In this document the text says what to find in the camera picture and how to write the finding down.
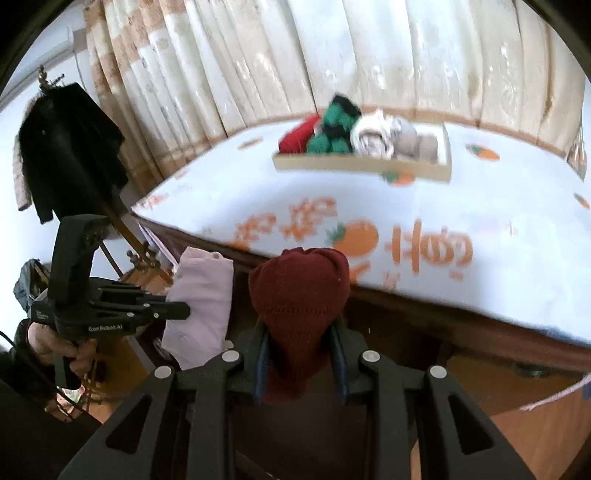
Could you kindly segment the person's left hand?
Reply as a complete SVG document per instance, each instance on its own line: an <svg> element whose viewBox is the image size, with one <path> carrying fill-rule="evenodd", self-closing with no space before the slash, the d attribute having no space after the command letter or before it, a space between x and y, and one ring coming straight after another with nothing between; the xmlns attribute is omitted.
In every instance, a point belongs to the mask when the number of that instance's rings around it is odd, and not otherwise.
<svg viewBox="0 0 591 480"><path fill-rule="evenodd" d="M26 338L34 355L43 364L52 364L55 356L69 358L70 370L80 378L91 369L97 348L96 339L74 345L60 337L48 325L35 322L28 327Z"/></svg>

